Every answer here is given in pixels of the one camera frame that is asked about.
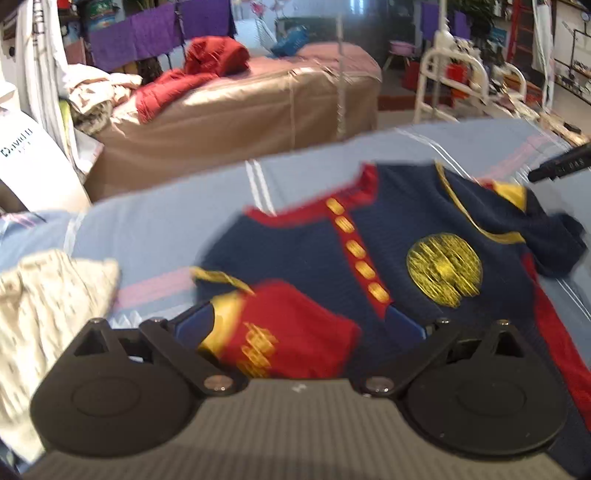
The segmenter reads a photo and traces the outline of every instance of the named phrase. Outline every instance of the costume shirt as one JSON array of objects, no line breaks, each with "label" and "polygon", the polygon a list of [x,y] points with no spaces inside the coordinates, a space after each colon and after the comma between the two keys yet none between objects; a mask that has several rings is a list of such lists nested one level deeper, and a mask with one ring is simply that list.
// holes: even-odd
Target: costume shirt
[{"label": "costume shirt", "polygon": [[[338,345],[355,344],[342,376],[371,371],[416,341],[407,319],[425,327],[445,317],[477,329],[510,320],[570,393],[567,424],[549,454],[579,476],[591,469],[591,375],[537,274],[567,275],[586,250],[582,234],[572,217],[546,215],[521,186],[482,186],[437,164],[368,165],[355,184],[307,205],[239,217],[198,260],[197,291],[210,300],[231,284],[281,282],[352,321],[360,333],[349,328]],[[221,273],[232,281],[218,283]],[[274,336],[277,312],[260,337],[274,340],[264,368],[290,338]]]}]

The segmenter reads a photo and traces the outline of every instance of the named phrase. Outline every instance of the wall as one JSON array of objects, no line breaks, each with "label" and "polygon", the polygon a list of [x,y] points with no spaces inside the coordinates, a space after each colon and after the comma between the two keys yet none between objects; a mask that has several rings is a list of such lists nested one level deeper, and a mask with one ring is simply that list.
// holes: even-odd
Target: wall
[{"label": "wall", "polygon": [[[0,40],[0,80],[17,84],[17,63],[13,57],[8,54],[8,49],[14,46],[14,39],[8,41]],[[20,109],[18,92],[15,91],[12,98],[3,103],[2,106],[8,109]]]},{"label": "wall", "polygon": [[552,110],[566,122],[579,127],[584,134],[591,135],[591,106],[558,85],[554,87]]},{"label": "wall", "polygon": [[[263,0],[263,2],[267,6],[272,5],[272,2],[270,0]],[[233,14],[234,20],[246,20],[248,18],[255,18],[255,14],[252,12],[250,4],[234,5]],[[299,8],[296,0],[292,0],[291,2],[285,5],[283,11],[278,11],[277,13],[275,13],[270,9],[266,9],[262,19],[267,24],[267,27],[269,27],[269,30],[271,30],[273,34],[275,34],[275,20],[278,17],[303,17],[305,15],[306,9]]]},{"label": "wall", "polygon": [[[554,58],[570,63],[573,36],[563,25],[565,22],[572,30],[584,31],[584,22],[580,10],[557,2],[556,8],[556,33],[554,36]],[[591,25],[587,26],[591,34]],[[577,34],[577,43],[574,48],[574,59],[591,67],[591,38],[581,37]],[[556,62],[557,73],[566,73],[567,67]],[[579,82],[583,77],[576,74]],[[565,121],[579,127],[583,133],[591,135],[591,106],[575,97],[559,85],[554,87],[553,111],[564,118]]]},{"label": "wall", "polygon": [[[557,2],[556,5],[556,33],[554,35],[554,58],[556,60],[570,63],[570,54],[573,47],[573,36],[564,26],[565,22],[571,30],[577,29],[584,31],[584,22],[581,18],[580,10]],[[587,26],[591,34],[591,25]],[[577,34],[577,43],[574,47],[574,59],[591,67],[591,38],[582,37]],[[557,64],[556,69],[565,70],[565,67]]]}]

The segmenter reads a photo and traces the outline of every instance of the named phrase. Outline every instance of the light blue bedsheet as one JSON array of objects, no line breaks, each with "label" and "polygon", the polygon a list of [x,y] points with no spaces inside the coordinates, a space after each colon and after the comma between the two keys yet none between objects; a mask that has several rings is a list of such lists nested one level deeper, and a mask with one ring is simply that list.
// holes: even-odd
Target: light blue bedsheet
[{"label": "light blue bedsheet", "polygon": [[[510,179],[565,148],[524,121],[482,119],[374,132],[259,160],[268,198],[280,210],[353,180],[364,161],[438,160],[474,177]],[[246,164],[237,164],[100,202],[84,217],[65,212],[40,213],[45,221],[31,214],[9,217],[0,225],[0,271],[49,248],[74,257],[115,258],[122,275],[111,324],[130,327],[151,316],[172,317],[194,302],[189,266],[245,206],[255,204],[251,180],[258,185],[256,198],[268,208],[257,168],[251,173],[249,178]],[[585,172],[534,187],[544,206],[566,209],[591,230],[589,185],[591,174]],[[591,319],[573,298],[577,289],[591,292],[590,271],[581,265],[574,282],[543,282],[588,365]]]}]

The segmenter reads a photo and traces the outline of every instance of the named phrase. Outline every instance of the shirt sleeve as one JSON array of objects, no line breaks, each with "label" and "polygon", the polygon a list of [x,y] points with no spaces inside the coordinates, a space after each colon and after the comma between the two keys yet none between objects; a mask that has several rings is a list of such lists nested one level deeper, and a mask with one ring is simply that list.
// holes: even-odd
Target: shirt sleeve
[{"label": "shirt sleeve", "polygon": [[517,232],[533,253],[538,273],[567,276],[587,251],[584,228],[566,213],[547,215],[531,190],[517,184],[477,184],[445,172],[473,221],[490,233]]},{"label": "shirt sleeve", "polygon": [[272,241],[272,232],[245,215],[198,258],[192,269],[197,285],[197,300],[234,290],[248,292],[264,279],[271,278],[279,264],[280,243]]}]

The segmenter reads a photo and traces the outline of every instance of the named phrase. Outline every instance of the shelf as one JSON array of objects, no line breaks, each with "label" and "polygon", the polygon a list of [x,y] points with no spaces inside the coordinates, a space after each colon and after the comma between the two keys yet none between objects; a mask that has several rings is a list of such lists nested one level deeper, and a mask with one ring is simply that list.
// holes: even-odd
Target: shelf
[{"label": "shelf", "polygon": [[584,70],[581,70],[580,68],[575,67],[574,65],[573,65],[573,72],[580,73],[581,75],[583,75],[591,80],[591,72],[585,72]]},{"label": "shelf", "polygon": [[558,0],[561,4],[565,4],[568,5],[570,7],[576,8],[578,10],[581,10],[582,12],[588,12],[589,10],[587,10],[583,5],[580,5],[578,3],[572,2],[570,0]]},{"label": "shelf", "polygon": [[567,87],[566,85],[562,85],[562,83],[560,83],[558,80],[556,80],[556,85],[561,86],[564,90],[566,90],[567,92],[570,92],[572,95],[575,95],[576,98],[578,98],[579,100],[584,101],[587,105],[591,105],[591,98],[590,99],[586,99],[583,95],[581,95],[579,92],[575,92],[574,90],[572,90],[570,87]]},{"label": "shelf", "polygon": [[527,52],[527,53],[530,53],[530,54],[533,54],[534,53],[531,48],[524,47],[523,45],[517,45],[516,46],[516,49],[517,50],[524,51],[524,52]]}]

